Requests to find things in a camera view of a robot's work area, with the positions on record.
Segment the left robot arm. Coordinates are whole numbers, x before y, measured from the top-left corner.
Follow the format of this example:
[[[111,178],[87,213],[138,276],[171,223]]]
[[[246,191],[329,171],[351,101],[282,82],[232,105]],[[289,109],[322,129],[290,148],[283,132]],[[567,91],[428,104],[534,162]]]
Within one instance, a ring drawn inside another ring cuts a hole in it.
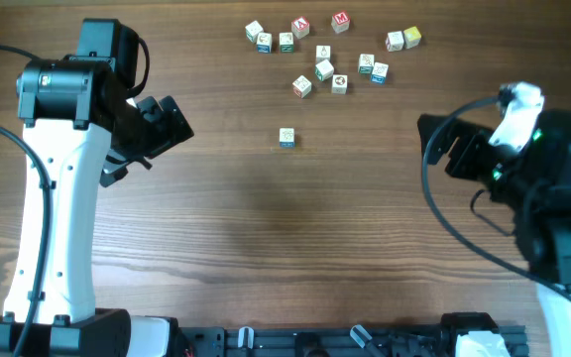
[[[97,193],[193,132],[171,97],[143,97],[147,45],[115,19],[83,22],[74,54],[30,57],[16,84],[27,178],[0,356],[189,356],[172,317],[96,304]]]

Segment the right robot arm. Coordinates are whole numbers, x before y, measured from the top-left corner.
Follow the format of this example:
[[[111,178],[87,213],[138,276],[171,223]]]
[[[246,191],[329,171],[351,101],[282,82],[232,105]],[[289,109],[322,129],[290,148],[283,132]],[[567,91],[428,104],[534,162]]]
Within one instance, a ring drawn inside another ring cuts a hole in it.
[[[571,112],[542,111],[520,152],[492,146],[492,130],[462,120],[439,131],[444,117],[417,121],[421,151],[431,165],[450,158],[453,178],[484,185],[491,201],[514,211],[514,241],[537,281],[551,351],[571,356]]]

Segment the blue-edged paw block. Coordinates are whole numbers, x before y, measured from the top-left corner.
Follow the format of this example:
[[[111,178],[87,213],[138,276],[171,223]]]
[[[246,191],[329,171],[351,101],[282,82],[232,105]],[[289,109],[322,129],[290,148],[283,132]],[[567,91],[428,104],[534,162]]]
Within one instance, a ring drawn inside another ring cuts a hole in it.
[[[281,148],[295,147],[295,132],[293,128],[280,128],[279,143]]]

